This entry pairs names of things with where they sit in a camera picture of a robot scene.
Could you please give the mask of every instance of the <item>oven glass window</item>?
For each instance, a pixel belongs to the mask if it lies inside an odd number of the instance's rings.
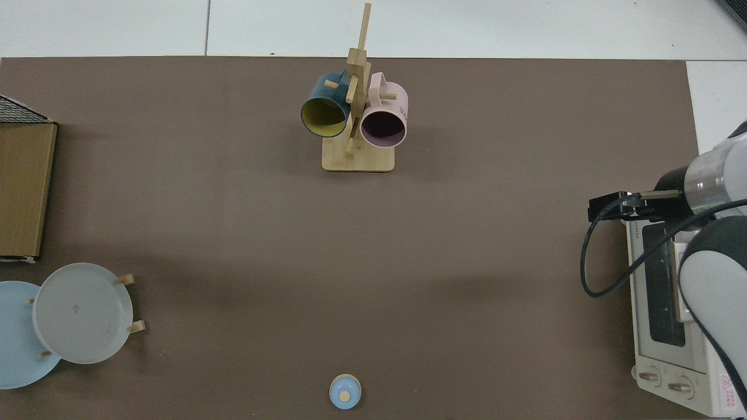
[[[643,228],[643,248],[651,245],[666,234],[664,223]],[[665,245],[659,247],[645,262],[646,294],[648,297],[648,328],[651,339],[668,345],[685,345],[685,326],[677,321],[675,311],[675,286],[672,279],[671,250]]]

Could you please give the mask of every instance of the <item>mug handle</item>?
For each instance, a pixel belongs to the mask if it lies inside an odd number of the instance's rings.
[[[386,79],[384,79],[384,73],[376,72],[371,75],[371,85],[368,86],[368,101],[373,107],[381,106],[381,98],[379,98],[379,89],[381,86],[386,85]]]

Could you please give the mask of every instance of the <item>mug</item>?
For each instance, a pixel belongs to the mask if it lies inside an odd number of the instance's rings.
[[[384,73],[371,75],[368,107],[361,117],[361,136],[376,147],[394,147],[407,136],[407,92],[386,81]]]
[[[347,70],[327,73],[317,80],[301,107],[301,120],[310,132],[335,137],[345,130],[350,115],[350,104],[345,102],[349,84]]]

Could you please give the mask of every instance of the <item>light blue plate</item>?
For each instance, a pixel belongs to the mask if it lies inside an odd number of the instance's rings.
[[[349,410],[361,400],[361,383],[351,374],[342,374],[329,386],[329,399],[340,410]]]
[[[26,282],[0,282],[0,389],[34,383],[48,374],[60,358],[47,351],[34,332],[31,312],[39,286]]]

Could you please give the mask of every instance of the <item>black cable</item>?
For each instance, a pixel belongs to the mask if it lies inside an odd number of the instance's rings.
[[[599,223],[604,216],[607,215],[607,213],[610,212],[613,208],[620,205],[624,201],[632,200],[632,199],[639,199],[641,197],[641,194],[635,193],[631,194],[625,197],[620,197],[617,200],[611,202],[607,207],[602,209],[602,211],[597,214],[597,217],[592,221],[592,224],[589,226],[589,230],[586,231],[586,237],[583,239],[583,246],[581,247],[581,286],[583,286],[583,290],[586,292],[587,295],[591,297],[604,297],[608,294],[612,293],[613,291],[617,290],[621,285],[624,285],[627,279],[630,277],[631,274],[635,270],[638,269],[638,267],[643,264],[643,262],[648,259],[648,257],[651,256],[660,246],[662,246],[665,242],[667,242],[669,239],[674,238],[675,235],[677,235],[679,232],[682,232],[683,229],[686,227],[699,222],[700,220],[703,220],[707,217],[711,217],[714,214],[718,213],[719,211],[724,211],[728,209],[734,209],[736,207],[741,206],[747,206],[747,199],[744,200],[737,200],[732,201],[729,203],[724,203],[715,207],[711,207],[702,213],[694,214],[693,216],[688,217],[687,219],[683,220],[682,222],[678,223],[672,229],[664,235],[662,238],[660,238],[658,241],[656,241],[650,248],[648,248],[646,251],[644,251],[641,256],[639,256],[636,261],[633,262],[633,264],[630,265],[630,267],[627,268],[627,270],[614,282],[610,287],[604,289],[603,291],[593,291],[589,288],[589,284],[586,282],[586,248],[589,247],[589,240],[592,238],[592,232],[594,232],[594,228],[597,226],[597,223]]]

